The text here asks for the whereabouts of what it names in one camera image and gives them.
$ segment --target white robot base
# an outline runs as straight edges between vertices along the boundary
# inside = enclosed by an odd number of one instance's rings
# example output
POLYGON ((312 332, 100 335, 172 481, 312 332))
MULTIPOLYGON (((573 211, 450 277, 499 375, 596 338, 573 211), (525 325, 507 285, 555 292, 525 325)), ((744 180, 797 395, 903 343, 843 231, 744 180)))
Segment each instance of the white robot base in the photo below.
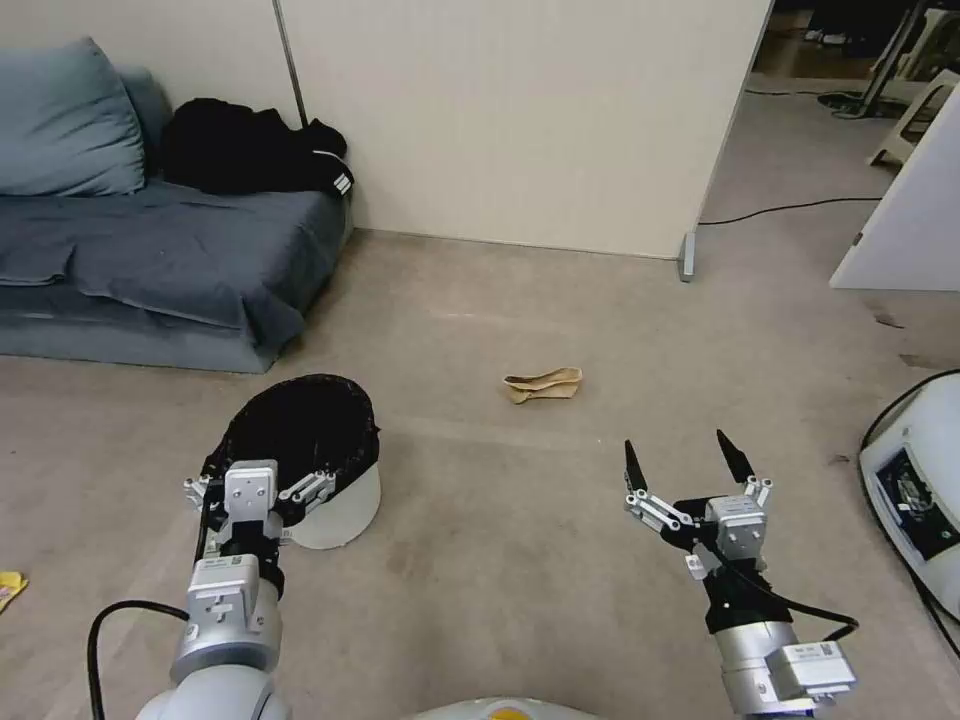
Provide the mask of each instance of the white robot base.
POLYGON ((934 380, 863 452, 864 489, 897 552, 960 620, 960 375, 934 380))

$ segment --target black cable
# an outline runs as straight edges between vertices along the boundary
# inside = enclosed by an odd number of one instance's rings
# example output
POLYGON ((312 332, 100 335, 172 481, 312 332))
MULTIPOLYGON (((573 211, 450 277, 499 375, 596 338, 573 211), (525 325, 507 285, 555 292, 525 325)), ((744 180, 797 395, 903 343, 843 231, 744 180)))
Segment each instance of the black cable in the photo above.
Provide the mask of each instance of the black cable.
POLYGON ((87 636, 87 684, 90 687, 90 712, 93 715, 93 720, 104 720, 103 692, 100 689, 100 663, 97 660, 97 641, 100 636, 100 626, 108 615, 125 608, 152 610, 153 612, 172 615, 184 622, 190 619, 190 616, 180 608, 153 602, 152 600, 121 600, 113 603, 113 605, 108 605, 97 614, 90 626, 90 634, 87 636))
POLYGON ((203 552, 207 547, 207 523, 210 518, 210 492, 203 494, 203 504, 200 508, 200 529, 197 531, 197 548, 193 551, 193 564, 203 559, 203 552))
MULTIPOLYGON (((896 400, 894 400, 889 405, 887 405, 880 412, 880 414, 877 415, 876 419, 872 423, 870 423, 870 427, 867 428, 867 431, 863 434, 863 439, 861 439, 860 441, 860 452, 862 453, 864 450, 866 450, 867 446, 873 440, 873 434, 876 432, 877 428, 880 427, 880 424, 887 419, 887 416, 890 415, 890 413, 892 413, 894 410, 900 407, 900 405, 903 404, 904 400, 906 400, 907 398, 913 397, 913 395, 915 395, 921 389, 923 389, 924 387, 932 383, 934 380, 939 380, 940 378, 944 378, 949 375, 958 375, 958 374, 960 374, 960 368, 954 368, 952 370, 944 370, 943 372, 934 373, 933 375, 924 378, 923 380, 921 380, 920 382, 918 382, 916 385, 909 388, 908 390, 900 393, 900 395, 896 398, 896 400)), ((867 500, 867 506, 873 512, 873 517, 877 521, 877 524, 880 525, 880 529, 883 530, 883 525, 880 523, 880 518, 877 516, 877 509, 873 506, 873 502, 870 500, 870 494, 869 494, 869 491, 867 490, 867 479, 863 476, 863 469, 860 467, 859 462, 857 463, 857 475, 860 478, 860 489, 863 490, 864 498, 866 498, 867 500)), ((887 536, 887 541, 890 542, 891 545, 893 545, 893 541, 890 539, 889 536, 887 536)), ((946 626, 943 624, 943 619, 940 617, 940 613, 937 610, 937 608, 940 607, 940 601, 937 600, 937 598, 933 596, 930 590, 927 589, 926 585, 923 584, 923 581, 917 576, 916 572, 914 572, 913 568, 910 567, 910 564, 907 562, 906 558, 904 558, 900 554, 900 551, 897 549, 895 545, 893 546, 893 549, 897 550, 897 557, 900 558, 900 561, 903 563, 903 566, 907 569, 907 572, 910 574, 910 579, 913 581, 913 585, 917 589, 917 595, 920 597, 920 602, 923 603, 923 607, 926 609, 927 613, 930 615, 934 624, 937 626, 937 630, 940 631, 940 635, 943 637, 944 641, 947 643, 947 645, 950 646, 950 649, 953 651, 954 656, 956 656, 957 660, 960 660, 960 647, 957 646, 956 640, 953 639, 953 636, 950 634, 946 626)))
POLYGON ((747 95, 766 95, 768 97, 786 97, 787 95, 822 95, 823 90, 754 90, 744 88, 747 95))
POLYGON ((769 212, 779 212, 780 210, 794 210, 796 208, 805 208, 805 207, 815 207, 816 205, 828 205, 829 203, 836 202, 879 202, 883 200, 882 197, 865 197, 865 198, 855 198, 855 197, 843 197, 843 198, 827 198, 826 200, 815 200, 809 203, 796 203, 795 205, 778 205, 772 208, 764 208, 763 210, 757 210, 752 212, 749 215, 741 215, 740 217, 730 218, 729 220, 711 220, 710 222, 698 223, 700 226, 704 225, 730 225, 731 223, 740 222, 741 220, 749 220, 752 217, 757 215, 764 215, 769 212))
POLYGON ((840 628, 839 630, 834 630, 832 633, 827 635, 823 639, 824 642, 830 642, 832 640, 839 640, 840 638, 844 638, 860 627, 860 622, 856 618, 851 617, 850 615, 844 615, 843 613, 833 612, 832 610, 824 610, 823 608, 816 607, 815 605, 806 605, 805 603, 797 602, 796 600, 791 600, 788 597, 784 597, 783 595, 775 593, 773 590, 769 590, 763 587, 759 583, 754 582, 748 575, 741 572, 740 568, 738 568, 736 565, 730 562, 730 560, 728 560, 726 556, 724 556, 723 553, 720 552, 719 548, 714 546, 714 547, 711 547, 710 550, 711 552, 713 552, 714 555, 717 556, 717 559, 720 560, 720 564, 723 565, 723 567, 726 570, 729 570, 738 578, 740 578, 741 582, 746 583, 757 592, 762 593, 773 600, 776 600, 784 607, 787 607, 790 610, 794 610, 804 615, 810 615, 812 617, 821 618, 822 620, 830 620, 831 622, 842 623, 843 627, 840 628))

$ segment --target black power cord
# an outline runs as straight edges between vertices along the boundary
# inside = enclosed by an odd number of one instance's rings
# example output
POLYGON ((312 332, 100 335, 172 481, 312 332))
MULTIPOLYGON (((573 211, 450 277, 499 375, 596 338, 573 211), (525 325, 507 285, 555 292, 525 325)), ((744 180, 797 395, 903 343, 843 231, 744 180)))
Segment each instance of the black power cord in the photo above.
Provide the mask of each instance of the black power cord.
POLYGON ((787 95, 823 95, 823 90, 754 90, 745 88, 747 95, 767 95, 769 97, 786 97, 787 95))
POLYGON ((752 217, 757 215, 765 215, 766 213, 771 212, 780 212, 781 210, 795 210, 797 208, 805 207, 816 207, 817 205, 829 205, 830 203, 837 202, 880 202, 883 200, 882 197, 842 197, 842 198, 827 198, 826 200, 814 200, 809 203, 796 203, 794 205, 777 205, 772 208, 764 208, 763 210, 757 210, 756 212, 749 213, 748 215, 741 215, 740 217, 730 218, 729 220, 712 220, 710 222, 698 223, 701 227, 705 225, 730 225, 735 222, 740 222, 741 220, 749 220, 752 217))
MULTIPOLYGON (((934 380, 939 380, 940 378, 948 377, 949 375, 958 374, 960 374, 960 368, 944 370, 943 372, 935 373, 930 377, 924 378, 909 390, 900 393, 897 399, 887 405, 880 412, 880 414, 877 415, 876 419, 870 423, 870 427, 867 428, 867 431, 863 434, 863 439, 860 441, 860 452, 862 453, 864 450, 866 450, 867 446, 873 440, 873 434, 877 431, 877 428, 880 427, 880 424, 887 419, 890 413, 900 407, 904 400, 913 397, 917 392, 932 383, 934 380)), ((859 462, 857 463, 857 476, 860 478, 860 489, 863 490, 863 496, 867 501, 867 507, 870 508, 870 511, 873 513, 874 520, 877 521, 877 524, 880 525, 880 529, 883 531, 884 536, 886 536, 886 530, 883 529, 883 525, 880 523, 880 518, 877 516, 877 509, 873 506, 873 502, 870 500, 870 495, 867 491, 867 479, 863 476, 863 469, 860 467, 859 462)), ((940 635, 943 636, 944 641, 950 646, 950 649, 953 651, 953 654, 956 656, 957 660, 960 660, 960 647, 957 646, 957 641, 953 639, 953 636, 944 625, 943 619, 940 617, 940 612, 938 610, 942 609, 944 612, 947 612, 946 608, 943 608, 943 606, 940 604, 940 601, 937 600, 937 598, 933 596, 933 593, 927 589, 927 586, 923 584, 923 581, 913 571, 913 568, 910 567, 910 564, 906 561, 906 558, 904 558, 900 554, 900 551, 897 550, 896 546, 893 545, 893 541, 889 536, 887 536, 887 542, 889 542, 890 545, 893 546, 893 549, 897 551, 897 557, 900 558, 903 566, 907 569, 907 572, 910 574, 910 579, 913 581, 913 585, 917 589, 917 595, 920 597, 920 602, 923 603, 923 607, 926 608, 927 613, 929 613, 934 624, 937 626, 937 630, 940 631, 940 635)))
POLYGON ((97 645, 100 637, 100 626, 103 621, 117 610, 126 608, 137 608, 140 610, 151 610, 153 612, 171 615, 186 622, 190 616, 181 610, 163 603, 153 602, 152 600, 121 600, 113 605, 108 605, 101 610, 94 618, 90 626, 90 634, 87 636, 87 684, 90 687, 90 713, 93 720, 105 720, 103 714, 103 691, 100 688, 100 663, 97 659, 97 645))
POLYGON ((783 595, 775 593, 773 590, 763 587, 750 578, 747 574, 742 572, 735 564, 730 562, 730 560, 728 560, 726 556, 720 552, 720 549, 715 543, 708 545, 708 548, 714 555, 717 556, 717 559, 720 561, 720 564, 723 565, 725 570, 736 575, 741 582, 746 583, 757 592, 766 595, 784 607, 794 610, 798 613, 802 613, 803 615, 810 615, 811 617, 818 617, 822 620, 830 620, 831 622, 841 623, 843 627, 827 635, 823 639, 824 642, 845 638, 847 635, 860 627, 860 622, 850 615, 844 615, 843 613, 834 612, 832 610, 824 610, 823 608, 816 607, 815 605, 807 605, 802 602, 797 602, 796 600, 791 600, 788 597, 784 597, 783 595))

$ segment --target blue pillow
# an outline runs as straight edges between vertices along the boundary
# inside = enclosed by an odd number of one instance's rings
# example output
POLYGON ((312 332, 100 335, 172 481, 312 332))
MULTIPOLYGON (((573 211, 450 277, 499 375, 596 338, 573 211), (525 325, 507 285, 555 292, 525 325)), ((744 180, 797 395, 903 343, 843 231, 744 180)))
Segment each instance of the blue pillow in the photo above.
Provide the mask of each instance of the blue pillow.
POLYGON ((143 67, 121 65, 117 68, 127 90, 143 133, 143 154, 147 158, 147 175, 160 169, 160 138, 163 127, 173 117, 173 108, 153 74, 143 67))
POLYGON ((117 195, 143 178, 140 124, 93 40, 0 51, 0 195, 117 195))

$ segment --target beige slipper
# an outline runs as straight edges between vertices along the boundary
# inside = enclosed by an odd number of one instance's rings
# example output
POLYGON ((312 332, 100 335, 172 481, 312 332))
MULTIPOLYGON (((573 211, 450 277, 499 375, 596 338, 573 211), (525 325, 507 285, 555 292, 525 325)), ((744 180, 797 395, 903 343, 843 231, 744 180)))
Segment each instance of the beige slipper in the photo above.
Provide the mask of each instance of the beige slipper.
POLYGON ((580 389, 583 370, 558 368, 543 375, 507 375, 507 397, 515 405, 535 398, 572 398, 580 389))

